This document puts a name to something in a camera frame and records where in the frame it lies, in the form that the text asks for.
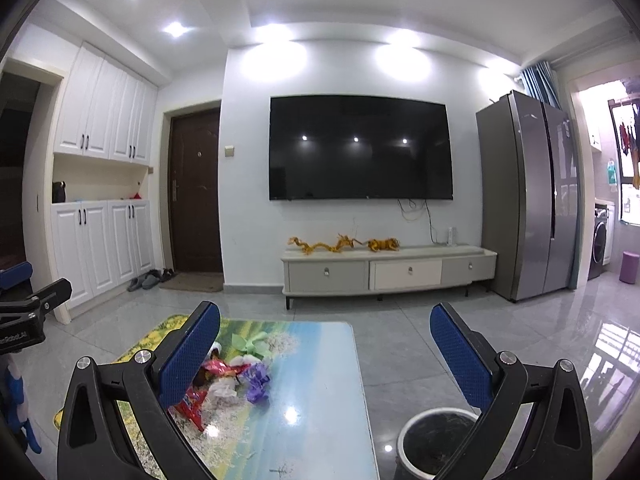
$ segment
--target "blue curtain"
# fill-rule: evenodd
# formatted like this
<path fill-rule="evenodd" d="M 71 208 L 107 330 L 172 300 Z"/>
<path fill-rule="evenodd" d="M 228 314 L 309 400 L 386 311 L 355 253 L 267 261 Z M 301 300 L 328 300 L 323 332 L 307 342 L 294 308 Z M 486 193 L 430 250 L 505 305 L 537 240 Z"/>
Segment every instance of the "blue curtain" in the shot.
<path fill-rule="evenodd" d="M 551 77 L 551 67 L 548 61 L 540 61 L 535 65 L 526 67 L 520 76 L 528 96 L 535 97 L 543 103 L 560 109 L 558 92 L 554 87 L 554 80 Z"/>

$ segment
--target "table with printed landscape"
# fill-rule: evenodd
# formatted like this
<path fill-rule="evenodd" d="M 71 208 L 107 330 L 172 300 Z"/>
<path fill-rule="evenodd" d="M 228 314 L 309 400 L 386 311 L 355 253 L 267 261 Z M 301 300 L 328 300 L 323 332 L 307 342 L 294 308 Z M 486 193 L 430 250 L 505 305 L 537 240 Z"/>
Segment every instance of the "table with printed landscape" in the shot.
<path fill-rule="evenodd" d="M 186 316 L 172 316 L 119 361 L 155 349 Z M 174 415 L 191 447 L 218 480 L 376 480 L 378 470 L 353 331 L 340 322 L 273 322 L 223 319 L 216 339 L 224 360 L 238 354 L 231 336 L 266 332 L 273 352 L 269 399 L 252 405 L 244 396 L 207 396 L 201 433 Z M 164 479 L 130 407 L 119 403 L 145 470 Z M 60 426 L 61 414 L 54 422 Z"/>

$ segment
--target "side-by-side refrigerator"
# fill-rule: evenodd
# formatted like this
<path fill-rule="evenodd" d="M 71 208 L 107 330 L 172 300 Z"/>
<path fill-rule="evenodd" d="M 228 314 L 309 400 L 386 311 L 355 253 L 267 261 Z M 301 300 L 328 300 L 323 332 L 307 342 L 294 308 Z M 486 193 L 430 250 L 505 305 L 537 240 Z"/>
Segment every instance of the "side-by-side refrigerator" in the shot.
<path fill-rule="evenodd" d="M 498 253 L 492 290 L 517 301 L 568 286 L 578 177 L 567 114 L 513 91 L 476 120 L 482 246 Z"/>

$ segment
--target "black tv screen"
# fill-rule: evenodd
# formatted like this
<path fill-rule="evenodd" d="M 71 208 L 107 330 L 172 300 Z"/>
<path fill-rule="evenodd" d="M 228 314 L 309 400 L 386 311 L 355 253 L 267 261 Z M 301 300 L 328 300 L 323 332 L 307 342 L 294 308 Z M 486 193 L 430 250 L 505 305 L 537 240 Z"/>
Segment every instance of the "black tv screen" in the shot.
<path fill-rule="evenodd" d="M 452 200 L 445 105 L 356 95 L 271 98 L 269 194 Z"/>

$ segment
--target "front door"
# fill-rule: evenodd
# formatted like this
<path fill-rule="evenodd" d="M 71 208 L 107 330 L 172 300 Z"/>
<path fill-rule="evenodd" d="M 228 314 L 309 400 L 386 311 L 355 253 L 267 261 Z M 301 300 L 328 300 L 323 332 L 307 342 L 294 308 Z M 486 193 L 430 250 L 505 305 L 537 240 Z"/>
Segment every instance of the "front door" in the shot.
<path fill-rule="evenodd" d="M 176 270 L 222 272 L 219 123 L 219 108 L 172 119 L 169 210 Z"/>

